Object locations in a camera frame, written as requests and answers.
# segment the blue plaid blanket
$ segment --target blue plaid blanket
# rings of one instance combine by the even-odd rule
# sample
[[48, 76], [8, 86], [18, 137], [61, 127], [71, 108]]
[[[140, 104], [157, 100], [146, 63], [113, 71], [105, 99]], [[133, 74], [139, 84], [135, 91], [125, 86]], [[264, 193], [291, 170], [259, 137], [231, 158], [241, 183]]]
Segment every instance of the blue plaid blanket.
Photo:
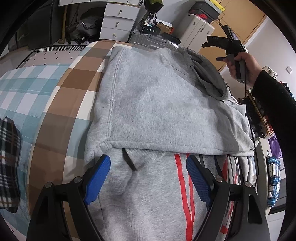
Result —
[[281, 162], [275, 156], [267, 156], [266, 161], [269, 173], [267, 204], [269, 207], [273, 207], [279, 197]]
[[20, 205], [16, 213], [0, 210], [22, 234], [27, 234], [30, 215], [27, 205], [28, 160], [34, 135], [42, 122], [43, 110], [68, 65], [32, 66], [8, 71], [0, 78], [0, 118], [12, 119], [21, 133], [18, 164]]

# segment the drawer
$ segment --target drawer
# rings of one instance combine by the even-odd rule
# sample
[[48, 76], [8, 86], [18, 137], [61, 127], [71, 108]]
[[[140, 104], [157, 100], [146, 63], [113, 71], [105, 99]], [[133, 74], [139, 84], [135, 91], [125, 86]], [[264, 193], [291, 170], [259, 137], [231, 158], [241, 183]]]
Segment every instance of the drawer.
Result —
[[113, 28], [102, 28], [100, 39], [109, 39], [121, 42], [127, 42], [130, 35], [130, 31], [113, 29]]
[[90, 2], [90, 0], [59, 0], [59, 6], [81, 3], [81, 2]]
[[133, 23], [134, 20], [127, 18], [104, 16], [102, 27], [131, 31]]
[[135, 20], [140, 8], [124, 4], [107, 3], [104, 16], [113, 16], [119, 18], [128, 18]]
[[140, 2], [141, 0], [128, 0], [128, 4], [132, 4], [132, 5], [139, 5]]
[[91, 0], [91, 2], [118, 2], [127, 3], [128, 0]]

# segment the wooden door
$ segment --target wooden door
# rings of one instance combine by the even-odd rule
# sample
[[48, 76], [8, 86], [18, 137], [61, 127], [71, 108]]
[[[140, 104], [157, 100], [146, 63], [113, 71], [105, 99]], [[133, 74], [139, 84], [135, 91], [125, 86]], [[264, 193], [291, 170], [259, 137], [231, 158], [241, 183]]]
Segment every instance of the wooden door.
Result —
[[222, 20], [245, 41], [264, 17], [264, 13], [249, 0], [230, 0]]
[[[219, 26], [219, 23], [213, 22], [213, 27], [215, 28], [215, 31], [213, 32], [212, 36], [219, 36], [219, 37], [226, 37], [223, 29]], [[224, 62], [218, 62], [216, 61], [217, 57], [225, 57], [225, 50], [220, 49], [218, 47], [212, 46], [212, 47], [207, 47], [207, 48], [201, 48], [199, 51], [200, 54], [205, 56], [211, 63], [216, 67], [216, 69], [220, 69], [223, 65]]]

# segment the yellow label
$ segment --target yellow label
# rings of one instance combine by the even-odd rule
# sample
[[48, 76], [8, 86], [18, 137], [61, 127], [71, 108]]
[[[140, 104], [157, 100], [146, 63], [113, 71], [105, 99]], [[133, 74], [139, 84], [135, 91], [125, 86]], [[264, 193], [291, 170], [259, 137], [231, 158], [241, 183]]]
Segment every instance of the yellow label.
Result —
[[215, 4], [222, 12], [225, 11], [225, 8], [220, 5], [216, 0], [210, 0], [213, 4]]

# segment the box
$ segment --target box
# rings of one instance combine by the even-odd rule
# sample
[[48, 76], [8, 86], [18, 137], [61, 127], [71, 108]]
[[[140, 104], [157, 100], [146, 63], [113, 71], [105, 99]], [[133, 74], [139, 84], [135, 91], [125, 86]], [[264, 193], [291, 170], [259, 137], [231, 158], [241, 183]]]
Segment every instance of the box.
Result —
[[161, 34], [162, 34], [162, 33], [167, 33], [167, 34], [169, 34], [169, 33], [171, 32], [171, 30], [172, 30], [171, 27], [166, 26], [166, 25], [164, 25], [164, 24], [162, 24], [162, 23], [158, 23], [158, 24], [156, 24], [156, 27], [160, 28], [160, 33], [161, 33]]
[[205, 14], [208, 16], [208, 18], [215, 20], [219, 17], [219, 15], [222, 13], [221, 10], [219, 10], [216, 6], [212, 6], [212, 2], [208, 3], [208, 0], [200, 0], [195, 2], [195, 4], [191, 7], [189, 13], [195, 14], [199, 17], [201, 17], [201, 14]]
[[157, 36], [160, 34], [160, 28], [155, 27], [155, 26], [143, 25], [140, 32], [142, 34], [152, 34], [154, 36]]
[[208, 23], [211, 23], [214, 21], [214, 19], [210, 15], [208, 15], [206, 12], [204, 12], [201, 9], [199, 9], [199, 10], [192, 9], [189, 11], [189, 13], [194, 14], [194, 15], [200, 17], [201, 19], [206, 20]]

